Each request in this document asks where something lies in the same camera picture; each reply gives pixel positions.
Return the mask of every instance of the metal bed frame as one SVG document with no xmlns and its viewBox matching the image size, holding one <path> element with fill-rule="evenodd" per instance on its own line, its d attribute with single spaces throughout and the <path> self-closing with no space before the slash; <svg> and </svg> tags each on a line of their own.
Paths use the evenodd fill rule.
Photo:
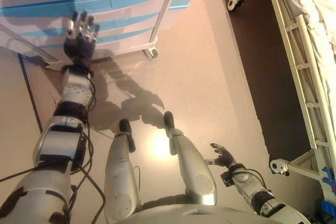
<svg viewBox="0 0 336 224">
<path fill-rule="evenodd" d="M 311 150 L 293 161 L 272 160 L 274 173 L 289 171 L 320 182 L 324 212 L 336 217 L 336 140 L 326 95 L 303 15 L 294 17 L 287 0 L 271 0 L 297 90 Z M 244 0 L 230 0 L 229 11 L 235 11 Z"/>
</svg>

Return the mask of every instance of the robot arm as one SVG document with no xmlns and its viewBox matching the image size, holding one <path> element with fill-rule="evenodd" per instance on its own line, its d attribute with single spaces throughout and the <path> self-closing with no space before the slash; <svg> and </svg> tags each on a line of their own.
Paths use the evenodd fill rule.
<svg viewBox="0 0 336 224">
<path fill-rule="evenodd" d="M 99 27 L 86 13 L 68 20 L 65 52 L 73 65 L 64 69 L 61 101 L 43 130 L 26 175 L 0 209 L 0 223 L 69 223 L 70 173 L 82 166 L 86 152 L 83 127 L 92 101 L 89 62 Z"/>
<path fill-rule="evenodd" d="M 218 144 L 211 146 L 219 154 L 213 164 L 228 168 L 221 175 L 225 186 L 235 185 L 257 215 L 286 224 L 310 223 L 299 211 L 276 199 L 265 183 L 243 164 L 237 163 L 227 149 Z"/>
</svg>

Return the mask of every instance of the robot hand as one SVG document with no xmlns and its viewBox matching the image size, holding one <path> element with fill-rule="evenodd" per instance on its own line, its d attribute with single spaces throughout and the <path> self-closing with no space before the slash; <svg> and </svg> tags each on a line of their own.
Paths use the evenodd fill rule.
<svg viewBox="0 0 336 224">
<path fill-rule="evenodd" d="M 93 16 L 86 20 L 87 12 L 83 12 L 79 20 L 77 17 L 78 12 L 75 12 L 72 18 L 67 20 L 68 36 L 64 42 L 64 52 L 75 65 L 89 68 L 100 26 L 93 24 Z"/>
<path fill-rule="evenodd" d="M 236 163 L 235 159 L 232 157 L 231 153 L 224 147 L 219 144 L 210 144 L 212 148 L 215 149 L 215 153 L 218 153 L 219 156 L 214 160 L 215 165 L 225 166 L 230 168 L 233 164 Z"/>
</svg>

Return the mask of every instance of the cabinet leg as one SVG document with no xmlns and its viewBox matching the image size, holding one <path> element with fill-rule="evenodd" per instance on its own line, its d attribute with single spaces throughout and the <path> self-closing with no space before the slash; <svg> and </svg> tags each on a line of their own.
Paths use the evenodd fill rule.
<svg viewBox="0 0 336 224">
<path fill-rule="evenodd" d="M 150 47 L 148 49 L 143 50 L 143 52 L 149 59 L 155 59 L 159 55 L 156 47 Z"/>
</svg>

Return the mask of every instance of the white bedsheet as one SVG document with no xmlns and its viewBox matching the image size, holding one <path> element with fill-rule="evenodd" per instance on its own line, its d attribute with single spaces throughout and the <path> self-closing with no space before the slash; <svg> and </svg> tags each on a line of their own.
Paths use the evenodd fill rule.
<svg viewBox="0 0 336 224">
<path fill-rule="evenodd" d="M 289 0 L 303 14 L 312 40 L 336 136 L 336 0 Z"/>
</svg>

